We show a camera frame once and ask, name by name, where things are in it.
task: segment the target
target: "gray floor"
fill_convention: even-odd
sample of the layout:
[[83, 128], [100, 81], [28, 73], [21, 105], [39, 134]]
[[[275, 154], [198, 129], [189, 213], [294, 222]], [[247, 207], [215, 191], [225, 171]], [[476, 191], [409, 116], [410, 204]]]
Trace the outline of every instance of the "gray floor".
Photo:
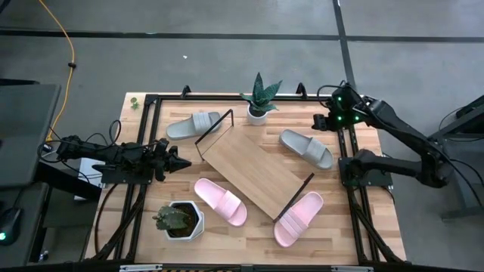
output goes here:
[[[45, 2], [66, 28], [79, 31], [338, 34], [331, 0]], [[484, 36], [484, 2], [478, 0], [339, 3], [347, 35]], [[0, 14], [0, 26], [56, 29], [42, 7], [28, 0], [12, 2]], [[249, 91], [260, 71], [266, 82], [283, 79], [282, 92], [294, 92], [297, 83], [304, 82], [314, 93], [320, 85], [346, 78], [338, 41], [74, 38], [73, 43], [78, 68], [56, 131], [82, 138], [107, 131], [127, 91], [180, 91], [186, 84], [192, 91]], [[445, 114], [484, 94], [483, 45], [350, 42], [349, 53], [359, 91], [386, 100], [402, 119], [430, 134]], [[65, 87], [69, 59], [62, 38], [0, 38], [0, 78]], [[380, 141], [391, 156], [417, 158], [385, 132]], [[475, 166], [482, 172], [482, 163]], [[455, 186], [436, 190], [400, 176], [394, 176], [394, 182], [409, 261], [484, 269], [484, 218], [442, 222], [439, 217], [460, 207]], [[92, 222], [92, 214], [84, 214], [85, 222], [76, 224]], [[72, 252], [81, 252], [81, 239], [56, 234], [53, 240], [51, 261], [75, 261]]]

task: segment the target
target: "yellow cable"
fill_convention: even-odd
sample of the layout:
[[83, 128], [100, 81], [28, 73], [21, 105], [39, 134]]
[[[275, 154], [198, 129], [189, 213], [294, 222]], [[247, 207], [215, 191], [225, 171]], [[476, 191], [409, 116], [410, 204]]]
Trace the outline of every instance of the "yellow cable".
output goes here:
[[[75, 63], [74, 60], [76, 59], [76, 52], [74, 51], [73, 43], [70, 41], [70, 38], [67, 35], [66, 30], [62, 27], [61, 23], [59, 23], [59, 20], [51, 13], [51, 11], [48, 9], [47, 5], [44, 4], [43, 0], [39, 0], [39, 3], [51, 15], [52, 19], [54, 19], [55, 23], [57, 23], [57, 25], [60, 27], [60, 29], [62, 30], [62, 32], [66, 36], [67, 41], [69, 42], [69, 45], [70, 45], [70, 50], [72, 52], [71, 63], [74, 64]], [[67, 78], [66, 95], [64, 96], [64, 103], [62, 104], [60, 112], [55, 117], [54, 123], [52, 123], [52, 130], [55, 128], [57, 121], [59, 120], [59, 117], [61, 117], [62, 113], [64, 112], [64, 108], [66, 107], [67, 98], [69, 97], [70, 80], [73, 77], [73, 72], [74, 72], [74, 67], [70, 67], [69, 77]], [[50, 130], [49, 133], [47, 134], [47, 139], [46, 139], [47, 141], [52, 141], [52, 130]]]

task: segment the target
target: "gray slide sandal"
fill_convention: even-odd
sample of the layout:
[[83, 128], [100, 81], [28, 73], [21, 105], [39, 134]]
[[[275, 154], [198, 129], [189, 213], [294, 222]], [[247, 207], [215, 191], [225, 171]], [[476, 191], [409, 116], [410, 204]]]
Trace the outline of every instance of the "gray slide sandal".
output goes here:
[[329, 169], [333, 165], [333, 154], [314, 138], [286, 129], [279, 135], [279, 142], [320, 169]]
[[[220, 113], [194, 113], [189, 119], [168, 125], [166, 135], [172, 140], [200, 136], [220, 119]], [[220, 128], [218, 124], [210, 133]]]

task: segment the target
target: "pink slide sandal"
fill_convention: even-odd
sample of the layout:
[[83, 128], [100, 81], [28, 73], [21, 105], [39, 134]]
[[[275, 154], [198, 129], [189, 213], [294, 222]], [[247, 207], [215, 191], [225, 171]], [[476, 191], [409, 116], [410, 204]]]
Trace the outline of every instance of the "pink slide sandal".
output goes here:
[[195, 183], [195, 193], [229, 224], [239, 227], [247, 219], [247, 208], [230, 191], [206, 178]]
[[309, 222], [323, 207], [323, 198], [316, 192], [309, 192], [290, 207], [275, 223], [274, 237], [282, 247], [289, 247], [309, 227]]

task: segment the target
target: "slide sandal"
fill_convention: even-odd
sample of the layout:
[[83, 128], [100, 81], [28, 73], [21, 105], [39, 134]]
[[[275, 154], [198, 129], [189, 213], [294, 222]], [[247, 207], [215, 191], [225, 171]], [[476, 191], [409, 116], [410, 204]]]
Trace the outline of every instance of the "slide sandal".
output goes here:
[[314, 138], [285, 129], [279, 135], [279, 142], [319, 169], [330, 169], [333, 165], [333, 154]]
[[[168, 125], [166, 135], [172, 140], [200, 136], [220, 119], [220, 113], [194, 113], [189, 119]], [[210, 133], [220, 128], [218, 124]]]
[[319, 193], [309, 192], [290, 207], [274, 226], [274, 237], [278, 244], [282, 247], [294, 244], [322, 206], [323, 198]]
[[239, 227], [247, 219], [247, 207], [230, 191], [206, 178], [195, 183], [195, 193], [229, 224]]

